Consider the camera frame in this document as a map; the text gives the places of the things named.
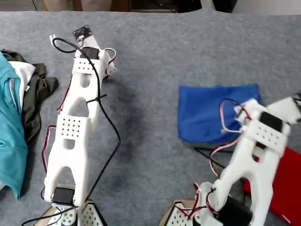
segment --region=black cable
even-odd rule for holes
[[[194,149],[202,150],[202,151],[214,151],[215,148],[207,148],[207,147],[194,147]],[[218,153],[226,153],[226,154],[233,154],[234,151],[225,151],[225,150],[220,150]]]
[[[205,153],[203,153],[199,148],[194,148],[194,150],[198,153],[200,153],[202,156],[204,156],[205,158],[211,160],[212,162],[214,162],[216,165],[218,165],[219,167],[222,167],[223,169],[226,168],[225,166],[221,165],[220,163],[218,163],[217,161],[213,160],[210,156],[206,155]]]
[[[78,206],[73,206],[73,207],[70,207],[70,208],[68,208],[68,209],[65,209],[65,210],[63,210],[63,211],[61,211],[61,212],[59,212],[59,213],[55,213],[55,214],[52,214],[52,215],[48,215],[48,216],[44,216],[44,217],[39,217],[39,218],[34,218],[34,219],[27,220],[27,221],[23,222],[23,223],[21,224],[21,226],[24,226],[24,225],[26,225],[26,224],[28,224],[28,223],[31,223],[31,222],[34,222],[34,221],[37,221],[37,220],[43,220],[43,219],[47,219],[47,218],[52,218],[52,217],[58,216],[58,215],[60,215],[60,214],[66,213],[66,212],[68,212],[68,211],[70,211],[70,210],[73,210],[73,209],[75,209],[75,208],[77,208],[77,207],[78,207]]]
[[[166,6],[165,4],[160,4],[160,3],[157,3],[155,0],[148,0],[149,2],[155,4],[156,6],[160,7],[160,8],[164,8],[164,9],[168,9],[170,11],[172,11],[173,13],[178,13],[177,11],[175,11],[174,9]]]
[[[59,208],[57,208],[57,210],[58,210],[58,211],[60,211],[60,214],[61,214],[61,216],[59,217],[59,219],[58,219],[58,220],[56,220],[55,222],[53,222],[53,223],[49,224],[49,225],[46,225],[46,226],[51,226],[51,225],[54,225],[54,224],[56,224],[57,222],[59,222],[59,220],[62,218],[63,214],[62,214],[61,210],[60,210]]]
[[[44,190],[45,190],[45,186],[44,186],[44,188],[42,189],[41,194],[40,194],[42,200],[45,200],[45,199],[44,199],[44,196],[43,196],[43,191],[44,191]]]
[[[114,123],[113,123],[113,122],[111,121],[111,119],[109,118],[109,116],[108,116],[108,114],[106,113],[106,111],[104,110],[103,105],[102,105],[100,99],[98,100],[98,103],[99,103],[99,106],[100,106],[100,108],[101,108],[101,110],[102,110],[104,116],[107,118],[107,120],[109,121],[109,123],[110,123],[111,126],[113,127],[113,129],[114,129],[114,131],[115,131],[115,133],[116,133],[116,135],[117,135],[117,137],[118,137],[118,143],[117,143],[117,145],[116,145],[114,151],[112,152],[112,154],[111,154],[110,157],[108,158],[107,162],[106,162],[105,165],[103,166],[103,169],[102,169],[102,171],[100,172],[100,174],[98,175],[96,181],[94,182],[94,184],[93,184],[93,186],[92,186],[92,188],[91,188],[91,190],[90,190],[88,196],[86,197],[86,201],[90,198],[90,196],[91,196],[92,192],[94,191],[94,189],[95,189],[95,187],[96,187],[98,181],[100,180],[100,178],[101,178],[101,176],[103,175],[105,169],[106,169],[107,166],[109,165],[111,159],[114,157],[114,155],[115,155],[115,153],[117,152],[117,150],[118,150],[118,148],[119,148],[119,146],[120,146],[120,143],[121,143],[121,138],[120,138],[119,132],[118,132],[116,126],[114,125]]]
[[[38,11],[38,8],[36,6],[36,3],[34,3],[34,0],[32,0],[32,3],[33,3],[34,8],[36,9],[36,11]]]

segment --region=red wire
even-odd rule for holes
[[[116,51],[114,51],[114,50],[112,50],[112,49],[110,49],[110,48],[105,48],[104,49],[104,51],[107,51],[107,50],[111,50],[111,51],[113,51],[114,53],[115,53],[115,56],[109,61],[109,63],[108,63],[108,67],[109,67],[109,65],[116,59]],[[105,74],[107,75],[107,76],[109,76],[108,75],[108,67],[105,69]]]
[[[69,87],[68,87],[67,90],[66,90],[66,93],[65,93],[65,96],[64,96],[64,99],[63,99],[61,105],[57,108],[57,111],[58,111],[58,110],[61,110],[61,111],[63,110],[63,105],[64,105],[64,102],[65,102],[67,96],[68,96],[69,89],[70,89],[70,84],[69,84]]]
[[[215,190],[211,190],[211,192],[209,192],[209,193],[207,194],[207,196],[206,196],[206,206],[207,206],[207,208],[208,208],[212,213],[217,214],[217,211],[215,211],[215,209],[213,209],[213,208],[210,206],[210,203],[209,203],[209,200],[208,200],[209,195],[210,195],[212,192],[214,192],[214,191],[215,191]]]
[[[48,146],[48,141],[49,141],[50,129],[51,128],[56,128],[56,126],[50,125],[50,126],[47,127],[47,134],[46,134],[46,138],[45,138],[44,147],[43,147],[43,150],[42,150],[42,160],[43,160],[43,165],[44,165],[44,169],[45,169],[46,173],[47,173],[47,163],[46,163],[46,158],[45,158],[45,151],[46,151],[47,146]]]

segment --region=perforated bracket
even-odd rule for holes
[[[58,115],[56,139],[71,139],[85,143],[90,119],[70,115]]]
[[[275,150],[280,156],[286,146],[287,136],[263,124],[258,120],[252,120],[246,131],[246,137],[254,139],[263,145]]]
[[[55,213],[65,210],[59,208]],[[52,217],[48,225],[53,226],[107,226],[99,210],[93,202],[89,202],[84,209],[70,210],[64,214]]]
[[[100,68],[100,60],[91,59],[95,68]],[[85,58],[75,58],[74,65],[72,69],[72,74],[82,73],[82,74],[95,74],[91,64]]]

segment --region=hole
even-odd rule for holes
[[[71,140],[71,139],[64,139],[63,141],[63,146],[64,148],[68,149],[68,150],[72,150],[75,146],[75,140]]]
[[[85,77],[83,78],[83,80],[81,81],[81,86],[83,88],[88,87],[90,85],[90,81],[91,81],[91,75],[86,74]]]

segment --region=gray fabric surface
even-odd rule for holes
[[[157,225],[173,199],[193,197],[193,182],[214,182],[207,160],[177,138],[179,84],[257,82],[266,104],[300,90],[301,16],[1,12],[0,48],[44,62],[60,87],[42,105],[42,130],[29,150],[23,197],[16,201],[10,190],[0,192],[0,225],[20,225],[49,206],[40,199],[45,176],[40,152],[73,64],[73,54],[54,49],[49,35],[73,40],[71,32],[85,24],[101,47],[118,53],[119,70],[104,82],[102,93],[108,94],[103,105],[122,145],[92,195],[109,225]],[[116,144],[106,119],[99,122],[89,142],[89,186]],[[300,129],[292,129],[292,148],[301,149]],[[220,154],[218,160],[225,164],[229,156]],[[240,198],[239,191],[237,183],[231,193]],[[266,225],[285,223],[269,213]]]

